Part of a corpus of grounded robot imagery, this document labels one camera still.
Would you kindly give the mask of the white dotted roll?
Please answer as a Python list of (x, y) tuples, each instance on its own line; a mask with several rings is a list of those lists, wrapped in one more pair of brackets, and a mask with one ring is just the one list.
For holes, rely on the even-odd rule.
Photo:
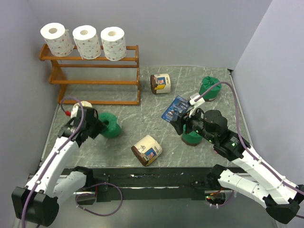
[(77, 50), (82, 59), (96, 59), (102, 53), (96, 29), (90, 25), (75, 28), (72, 32)]
[(110, 61), (119, 61), (126, 57), (124, 31), (120, 27), (107, 27), (101, 31), (101, 41), (105, 57)]
[(66, 57), (72, 53), (74, 44), (69, 31), (62, 24), (48, 23), (40, 30), (40, 33), (52, 55)]

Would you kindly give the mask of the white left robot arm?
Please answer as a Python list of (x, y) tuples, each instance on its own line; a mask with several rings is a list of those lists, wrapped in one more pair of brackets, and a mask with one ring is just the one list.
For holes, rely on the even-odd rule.
[(40, 169), (24, 187), (16, 187), (12, 192), (14, 211), (21, 227), (24, 228), (27, 222), (50, 226), (60, 205), (73, 192), (93, 188), (93, 171), (86, 167), (75, 167), (61, 181), (59, 177), (82, 143), (88, 138), (95, 139), (105, 128), (96, 109), (80, 106), (76, 115), (60, 129), (55, 145)]

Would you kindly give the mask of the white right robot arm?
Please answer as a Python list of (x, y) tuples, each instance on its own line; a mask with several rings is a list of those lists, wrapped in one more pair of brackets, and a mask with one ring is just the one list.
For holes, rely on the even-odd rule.
[(253, 181), (215, 165), (209, 170), (205, 184), (212, 189), (234, 190), (259, 203), (276, 221), (288, 224), (298, 216), (304, 200), (303, 185), (288, 181), (257, 154), (255, 149), (237, 133), (228, 129), (228, 121), (218, 110), (198, 109), (175, 114), (170, 121), (177, 134), (195, 132), (213, 144), (217, 154), (248, 173)]

